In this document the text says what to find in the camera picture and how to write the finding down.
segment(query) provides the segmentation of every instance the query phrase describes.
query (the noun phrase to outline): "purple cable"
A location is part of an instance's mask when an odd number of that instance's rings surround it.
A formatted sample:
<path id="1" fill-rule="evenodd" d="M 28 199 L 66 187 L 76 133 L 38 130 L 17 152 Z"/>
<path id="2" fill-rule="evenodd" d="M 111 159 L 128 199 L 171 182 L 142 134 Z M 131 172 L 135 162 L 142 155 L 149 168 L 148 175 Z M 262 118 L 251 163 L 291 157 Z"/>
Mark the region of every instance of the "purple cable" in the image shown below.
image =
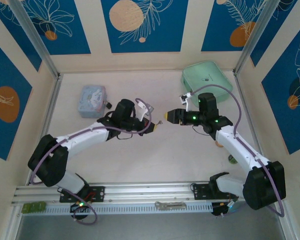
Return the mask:
<path id="1" fill-rule="evenodd" d="M 201 91 L 202 89 L 205 89 L 205 88 L 208 88 L 208 87 L 217 87 L 217 88 L 223 89 L 226 92 L 228 92 L 231 95 L 231 97 L 234 99 L 236 105 L 238 106 L 238 110 L 239 110 L 239 117 L 238 117 L 238 120 L 237 120 L 236 124 L 234 125 L 234 129 L 233 129 L 234 137 L 256 159 L 256 161 L 262 166 L 263 170 L 265 171 L 265 174 L 267 175 L 267 177 L 268 177 L 268 179 L 269 179 L 269 181 L 271 183 L 271 186 L 273 188 L 275 197 L 276 197 L 276 199 L 277 199 L 277 201 L 279 203 L 279 207 L 280 207 L 280 212 L 281 213 L 278 212 L 277 210 L 273 209 L 271 206 L 267 206 L 267 207 L 272 212 L 278 214 L 280 217 L 283 218 L 285 216 L 284 206 L 282 204 L 282 201 L 281 201 L 278 189 L 276 187 L 275 181 L 272 178 L 270 172 L 268 171 L 267 167 L 263 164 L 263 162 L 257 157 L 257 155 L 254 153 L 254 151 L 252 151 L 239 137 L 236 136 L 237 135 L 237 128 L 238 128 L 238 125 L 239 125 L 239 123 L 241 121 L 241 117 L 242 117 L 242 110 L 241 110 L 241 106 L 240 106 L 240 103 L 239 103 L 238 99 L 236 98 L 236 96 L 230 90 L 228 90 L 227 88 L 225 88 L 223 86 L 216 85 L 216 84 L 209 84 L 209 85 L 202 86 L 202 87 L 198 88 L 197 90 L 191 92 L 191 96 L 193 96 L 195 93 Z"/>
<path id="2" fill-rule="evenodd" d="M 148 110 L 148 113 L 149 113 L 149 123 L 145 126 L 144 129 L 140 130 L 140 131 L 126 131 L 126 130 L 123 130 L 123 129 L 120 129 L 120 128 L 117 128 L 117 127 L 113 127 L 113 126 L 96 126 L 94 128 L 92 128 L 92 131 L 94 130 L 99 130 L 99 129 L 110 129 L 110 130 L 116 130 L 116 131 L 120 131 L 122 133 L 126 133 L 126 134 L 141 134 L 143 133 L 144 131 L 146 131 L 149 127 L 150 127 L 150 123 L 152 121 L 152 116 L 151 116 L 151 112 L 150 112 L 150 109 L 148 107 L 148 105 L 145 103 L 145 101 L 143 101 L 142 99 L 140 98 L 136 98 L 135 101 L 138 103 L 138 102 L 142 102 L 146 109 Z M 35 176 L 37 174 L 37 171 L 38 169 L 41 167 L 42 163 L 46 160 L 46 158 L 57 148 L 59 147 L 61 144 L 65 143 L 66 141 L 68 140 L 71 140 L 77 136 L 80 136 L 82 134 L 85 134 L 87 132 L 90 132 L 91 129 L 86 129 L 86 130 L 82 130 L 80 132 L 77 132 L 76 134 L 73 134 L 71 136 L 69 136 L 68 139 L 63 139 L 61 140 L 60 142 L 58 142 L 56 145 L 54 145 L 49 151 L 47 151 L 45 153 L 45 155 L 40 159 L 39 163 L 37 164 L 37 166 L 35 167 L 35 169 L 33 170 L 32 174 L 31 174 L 31 177 L 30 177 L 30 183 L 32 185 L 38 185 L 38 184 L 42 184 L 42 181 L 41 182 L 34 182 L 34 179 L 35 179 Z M 84 201 L 82 198 L 80 198 L 78 195 L 76 195 L 75 193 L 67 190 L 67 189 L 63 189 L 65 190 L 66 192 L 68 192 L 70 195 L 74 196 L 75 198 L 77 198 L 78 200 L 84 202 L 88 208 L 90 208 L 92 210 L 92 212 L 94 213 L 95 215 L 95 220 L 93 222 L 90 222 L 90 223 L 85 223 L 85 222 L 81 222 L 81 221 L 77 221 L 78 223 L 82 224 L 82 225 L 92 225 L 92 224 L 95 224 L 97 222 L 97 213 L 96 211 L 93 209 L 93 207 L 88 204 L 86 201 Z"/>

